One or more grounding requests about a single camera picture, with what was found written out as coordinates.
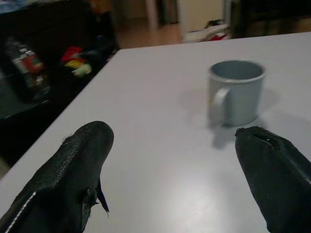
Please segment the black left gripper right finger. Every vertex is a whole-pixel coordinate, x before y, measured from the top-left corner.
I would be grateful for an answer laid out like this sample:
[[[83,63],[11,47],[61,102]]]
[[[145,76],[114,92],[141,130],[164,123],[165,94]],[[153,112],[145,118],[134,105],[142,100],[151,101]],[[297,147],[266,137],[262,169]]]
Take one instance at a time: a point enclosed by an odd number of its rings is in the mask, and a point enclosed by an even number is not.
[[[250,191],[271,233],[311,231],[311,163],[265,128],[238,128],[235,150]]]

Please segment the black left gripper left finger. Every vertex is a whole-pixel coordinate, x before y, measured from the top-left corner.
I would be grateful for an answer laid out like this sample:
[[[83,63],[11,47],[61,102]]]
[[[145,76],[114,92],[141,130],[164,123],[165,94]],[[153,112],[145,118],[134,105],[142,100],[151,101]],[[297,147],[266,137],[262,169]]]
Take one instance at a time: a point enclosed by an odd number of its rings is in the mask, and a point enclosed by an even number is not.
[[[15,197],[1,232],[81,233],[94,205],[108,212],[100,177],[113,142],[113,130],[102,121],[67,137]]]

